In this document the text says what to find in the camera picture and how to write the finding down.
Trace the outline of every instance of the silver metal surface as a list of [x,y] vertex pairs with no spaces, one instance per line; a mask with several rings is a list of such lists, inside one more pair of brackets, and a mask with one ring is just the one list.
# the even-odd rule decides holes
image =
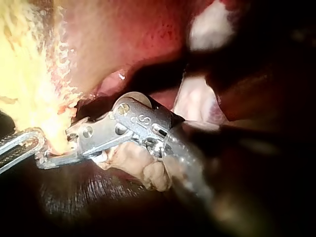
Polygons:
[[0,140],[0,174],[36,154],[45,144],[41,129],[29,128]]
[[42,169],[77,163],[85,159],[102,158],[102,152],[124,142],[145,147],[151,155],[161,158],[163,140],[172,127],[174,114],[161,106],[153,109],[150,100],[139,92],[120,97],[112,110],[97,121],[84,118],[66,130],[72,151],[52,156],[43,148],[36,155]]

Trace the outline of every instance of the screw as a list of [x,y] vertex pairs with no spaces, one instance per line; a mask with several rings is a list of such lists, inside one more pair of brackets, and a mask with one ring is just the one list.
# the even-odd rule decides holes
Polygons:
[[122,103],[118,107],[118,113],[120,115],[126,116],[129,111],[129,105],[127,103]]
[[90,138],[90,137],[92,137],[92,134],[93,134],[93,129],[92,129],[92,127],[86,127],[86,128],[84,129],[84,131],[83,131],[83,136],[84,136],[85,138]]

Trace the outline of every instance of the yellow fatty tissue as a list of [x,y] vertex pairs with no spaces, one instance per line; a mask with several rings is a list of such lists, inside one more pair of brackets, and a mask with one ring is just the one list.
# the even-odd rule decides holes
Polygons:
[[0,0],[0,110],[16,130],[40,127],[56,154],[69,150],[65,130],[80,94],[65,79],[69,50],[27,0]]

